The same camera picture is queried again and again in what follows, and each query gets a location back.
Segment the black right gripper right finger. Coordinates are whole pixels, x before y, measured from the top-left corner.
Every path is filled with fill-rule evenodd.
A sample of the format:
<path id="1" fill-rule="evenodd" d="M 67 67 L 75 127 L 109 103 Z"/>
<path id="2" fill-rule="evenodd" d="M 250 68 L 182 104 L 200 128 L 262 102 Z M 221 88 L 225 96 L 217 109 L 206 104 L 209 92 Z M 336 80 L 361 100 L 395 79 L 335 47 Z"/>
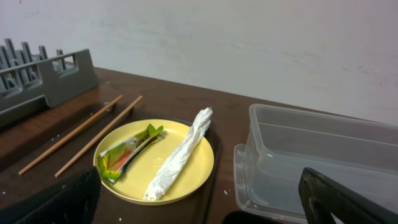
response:
<path id="1" fill-rule="evenodd" d="M 397 223 L 397 214 L 306 167 L 298 192 L 308 223 Z"/>

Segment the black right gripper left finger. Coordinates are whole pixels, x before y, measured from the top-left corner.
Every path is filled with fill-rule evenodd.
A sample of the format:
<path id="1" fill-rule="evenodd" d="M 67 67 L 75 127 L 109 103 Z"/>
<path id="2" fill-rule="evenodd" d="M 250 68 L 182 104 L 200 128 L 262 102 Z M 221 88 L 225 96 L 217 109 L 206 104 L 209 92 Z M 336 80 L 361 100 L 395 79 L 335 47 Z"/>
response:
<path id="1" fill-rule="evenodd" d="M 100 192 L 93 166 L 2 209 L 1 223 L 91 223 Z"/>

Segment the green snack wrapper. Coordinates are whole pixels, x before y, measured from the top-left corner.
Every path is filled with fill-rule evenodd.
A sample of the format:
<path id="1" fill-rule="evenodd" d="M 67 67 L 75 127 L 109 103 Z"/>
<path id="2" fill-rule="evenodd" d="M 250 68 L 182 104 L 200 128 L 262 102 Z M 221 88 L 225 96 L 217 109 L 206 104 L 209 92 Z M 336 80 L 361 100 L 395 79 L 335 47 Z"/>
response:
<path id="1" fill-rule="evenodd" d="M 163 126 L 155 128 L 149 124 L 143 131 L 101 152 L 97 156 L 100 176 L 110 184 L 115 184 L 142 150 L 165 138 L 163 132 Z"/>

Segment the yellow plate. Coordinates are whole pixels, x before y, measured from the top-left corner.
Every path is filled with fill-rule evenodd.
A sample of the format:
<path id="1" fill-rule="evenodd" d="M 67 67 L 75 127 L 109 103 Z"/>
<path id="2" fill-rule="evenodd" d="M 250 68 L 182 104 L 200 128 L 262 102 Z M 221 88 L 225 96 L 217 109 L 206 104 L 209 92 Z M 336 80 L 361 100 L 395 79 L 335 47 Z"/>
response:
<path id="1" fill-rule="evenodd" d="M 209 137 L 203 137 L 193 150 L 189 160 L 168 191 L 156 201 L 143 200 L 147 185 L 155 177 L 166 158 L 185 138 L 189 125 L 166 119 L 145 119 L 134 121 L 111 131 L 98 144 L 93 163 L 98 165 L 97 157 L 123 140 L 143 131 L 148 124 L 156 128 L 164 127 L 165 139 L 145 148 L 133 160 L 132 165 L 115 184 L 102 179 L 102 184 L 115 196 L 139 205 L 165 205 L 188 197 L 197 191 L 209 178 L 215 164 L 215 149 Z"/>

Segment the white napkin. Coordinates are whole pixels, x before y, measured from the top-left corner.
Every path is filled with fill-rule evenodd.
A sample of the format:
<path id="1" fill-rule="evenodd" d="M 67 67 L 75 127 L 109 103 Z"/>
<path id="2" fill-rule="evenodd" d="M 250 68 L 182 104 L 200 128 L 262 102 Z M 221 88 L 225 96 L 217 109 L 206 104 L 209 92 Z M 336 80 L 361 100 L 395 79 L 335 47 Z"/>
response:
<path id="1" fill-rule="evenodd" d="M 213 110 L 207 107 L 196 115 L 184 140 L 166 158 L 155 177 L 146 188 L 142 198 L 145 201 L 159 200 L 177 179 L 189 160 L 194 148 L 204 137 L 211 123 Z"/>

